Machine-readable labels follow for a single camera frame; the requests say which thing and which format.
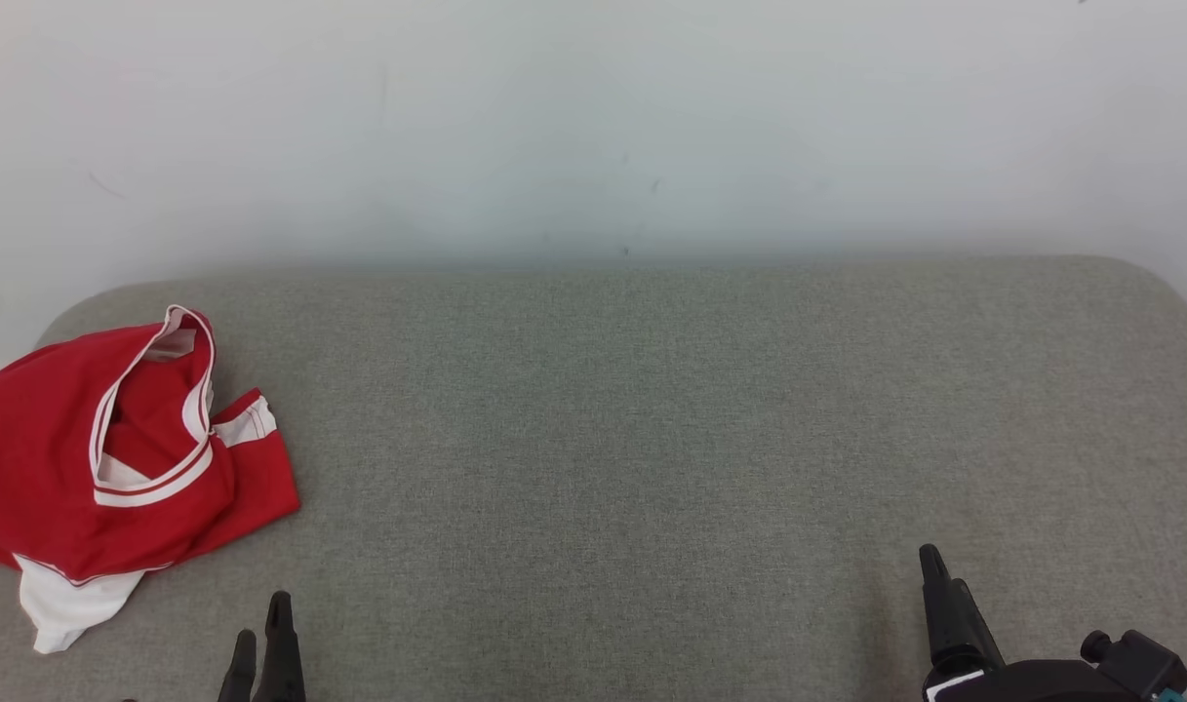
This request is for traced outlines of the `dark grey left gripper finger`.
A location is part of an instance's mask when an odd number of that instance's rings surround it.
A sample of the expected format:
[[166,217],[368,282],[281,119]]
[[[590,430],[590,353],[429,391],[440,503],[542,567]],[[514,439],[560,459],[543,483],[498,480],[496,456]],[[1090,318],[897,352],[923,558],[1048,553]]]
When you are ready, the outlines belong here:
[[256,679],[256,635],[250,628],[239,632],[218,689],[218,702],[250,702]]
[[266,644],[254,702],[307,702],[293,599],[288,592],[272,594],[264,638]]

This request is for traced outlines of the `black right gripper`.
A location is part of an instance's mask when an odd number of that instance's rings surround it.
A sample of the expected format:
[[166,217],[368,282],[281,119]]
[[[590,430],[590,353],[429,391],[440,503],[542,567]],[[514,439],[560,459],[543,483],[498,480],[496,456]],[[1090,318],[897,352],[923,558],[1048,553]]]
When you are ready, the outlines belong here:
[[[933,675],[923,702],[1123,702],[1123,688],[1079,659],[1026,659],[1005,666],[969,583],[950,576],[939,548],[919,548]],[[990,672],[971,671],[971,649]]]

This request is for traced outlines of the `red basketball jersey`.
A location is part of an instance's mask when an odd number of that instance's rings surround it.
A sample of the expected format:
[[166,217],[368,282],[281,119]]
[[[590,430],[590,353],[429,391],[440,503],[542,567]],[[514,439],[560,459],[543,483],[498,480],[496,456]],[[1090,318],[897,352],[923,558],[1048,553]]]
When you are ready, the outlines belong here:
[[115,616],[144,574],[186,559],[231,506],[212,434],[209,320],[84,334],[0,371],[0,561],[34,650]]

